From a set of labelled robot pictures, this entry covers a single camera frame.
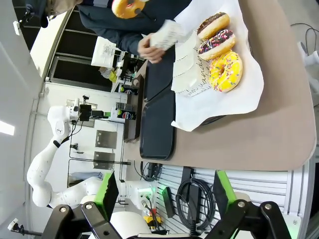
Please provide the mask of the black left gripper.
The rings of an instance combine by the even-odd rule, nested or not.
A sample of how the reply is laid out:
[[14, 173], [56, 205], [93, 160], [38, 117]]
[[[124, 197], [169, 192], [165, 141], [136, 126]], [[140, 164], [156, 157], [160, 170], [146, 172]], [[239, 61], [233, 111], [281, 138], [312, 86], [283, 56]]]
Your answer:
[[94, 111], [91, 105], [81, 104], [79, 106], [79, 120], [89, 121], [90, 119], [110, 118], [110, 112]]

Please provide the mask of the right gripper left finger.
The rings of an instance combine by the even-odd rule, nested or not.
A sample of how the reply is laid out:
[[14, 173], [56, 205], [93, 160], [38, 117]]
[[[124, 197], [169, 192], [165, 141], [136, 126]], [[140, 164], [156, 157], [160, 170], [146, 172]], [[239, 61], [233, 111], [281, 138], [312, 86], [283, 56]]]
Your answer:
[[93, 201], [72, 209], [69, 205], [56, 206], [46, 225], [48, 239], [78, 239], [91, 232], [97, 239], [120, 239], [110, 219], [119, 190], [114, 173], [107, 176]]

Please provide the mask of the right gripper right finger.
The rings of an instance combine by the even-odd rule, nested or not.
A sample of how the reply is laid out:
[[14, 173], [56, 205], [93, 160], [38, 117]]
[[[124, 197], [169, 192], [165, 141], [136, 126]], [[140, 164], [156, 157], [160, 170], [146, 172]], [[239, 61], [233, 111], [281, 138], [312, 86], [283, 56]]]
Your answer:
[[236, 196], [225, 171], [217, 170], [213, 193], [221, 219], [211, 230], [213, 239], [234, 239], [240, 231], [254, 239], [290, 239], [279, 206], [266, 201], [260, 206]]

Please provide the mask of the person's bare left hand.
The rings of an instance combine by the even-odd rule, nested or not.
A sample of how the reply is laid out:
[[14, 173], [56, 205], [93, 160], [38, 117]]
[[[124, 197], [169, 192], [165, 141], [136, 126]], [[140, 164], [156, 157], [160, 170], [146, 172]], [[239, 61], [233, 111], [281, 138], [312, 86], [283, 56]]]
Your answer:
[[151, 33], [139, 41], [138, 53], [142, 58], [148, 60], [152, 64], [156, 64], [162, 60], [165, 51], [160, 48], [150, 46], [150, 40], [152, 35], [153, 34]]

